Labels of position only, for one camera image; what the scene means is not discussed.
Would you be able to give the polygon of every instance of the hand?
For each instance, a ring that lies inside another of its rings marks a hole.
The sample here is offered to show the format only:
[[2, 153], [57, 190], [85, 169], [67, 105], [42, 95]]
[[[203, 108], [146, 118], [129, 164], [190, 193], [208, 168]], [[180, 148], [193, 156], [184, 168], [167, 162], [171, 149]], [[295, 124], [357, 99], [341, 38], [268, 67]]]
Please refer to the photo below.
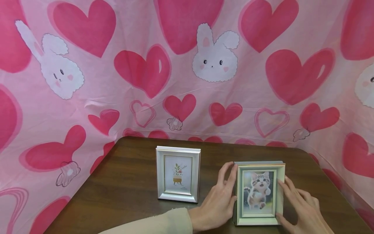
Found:
[[232, 191], [236, 181], [237, 165], [231, 168], [229, 179], [224, 180], [226, 171], [234, 162], [225, 163], [218, 173], [217, 184], [212, 187], [200, 207], [188, 211], [193, 232], [218, 228], [233, 216], [236, 196]]
[[319, 201], [308, 192], [295, 188], [286, 176], [285, 183], [278, 181], [284, 194], [296, 210], [296, 225], [289, 223], [281, 214], [276, 214], [278, 222], [291, 234], [334, 234], [319, 210]]

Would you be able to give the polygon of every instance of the pink backdrop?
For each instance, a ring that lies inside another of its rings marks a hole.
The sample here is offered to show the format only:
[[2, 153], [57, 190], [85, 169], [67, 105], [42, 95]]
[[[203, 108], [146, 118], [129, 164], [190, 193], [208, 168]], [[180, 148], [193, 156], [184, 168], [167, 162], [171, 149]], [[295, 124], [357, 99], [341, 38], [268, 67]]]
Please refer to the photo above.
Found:
[[42, 233], [122, 136], [300, 148], [374, 227], [373, 11], [0, 0], [0, 230]]

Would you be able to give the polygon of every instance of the white picture frame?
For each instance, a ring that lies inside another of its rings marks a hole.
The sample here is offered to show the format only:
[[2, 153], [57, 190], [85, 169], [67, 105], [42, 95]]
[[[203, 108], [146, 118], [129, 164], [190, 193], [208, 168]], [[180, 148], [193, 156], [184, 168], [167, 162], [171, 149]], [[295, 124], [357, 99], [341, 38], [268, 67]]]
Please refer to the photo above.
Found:
[[279, 225], [283, 214], [285, 166], [282, 161], [235, 162], [238, 164], [233, 221], [236, 226]]
[[198, 203], [201, 149], [157, 146], [158, 199]]

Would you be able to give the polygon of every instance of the sleeve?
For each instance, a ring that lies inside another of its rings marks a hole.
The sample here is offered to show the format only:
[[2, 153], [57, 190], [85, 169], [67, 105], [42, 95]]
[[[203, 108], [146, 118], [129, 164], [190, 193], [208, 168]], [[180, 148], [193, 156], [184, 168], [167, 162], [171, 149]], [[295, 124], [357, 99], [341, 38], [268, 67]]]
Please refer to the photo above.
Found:
[[99, 234], [192, 234], [191, 219], [186, 208], [123, 224]]

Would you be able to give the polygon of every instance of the wooden table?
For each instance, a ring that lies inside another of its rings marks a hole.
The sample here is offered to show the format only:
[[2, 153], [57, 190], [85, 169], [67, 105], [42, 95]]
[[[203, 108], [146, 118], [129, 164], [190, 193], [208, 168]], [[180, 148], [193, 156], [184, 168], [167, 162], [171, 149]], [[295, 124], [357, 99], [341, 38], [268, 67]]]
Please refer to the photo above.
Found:
[[[217, 182], [218, 171], [225, 162], [282, 160], [286, 163], [286, 175], [295, 186], [320, 200], [321, 212], [335, 234], [373, 233], [312, 158], [300, 149], [136, 137], [125, 137], [116, 143], [45, 233], [97, 234], [172, 208], [197, 206], [157, 198], [157, 145], [201, 149], [199, 204]], [[291, 223], [297, 221], [295, 210], [287, 199], [284, 216]], [[222, 227], [205, 233], [273, 234], [286, 231], [281, 226], [235, 227], [229, 220]]]

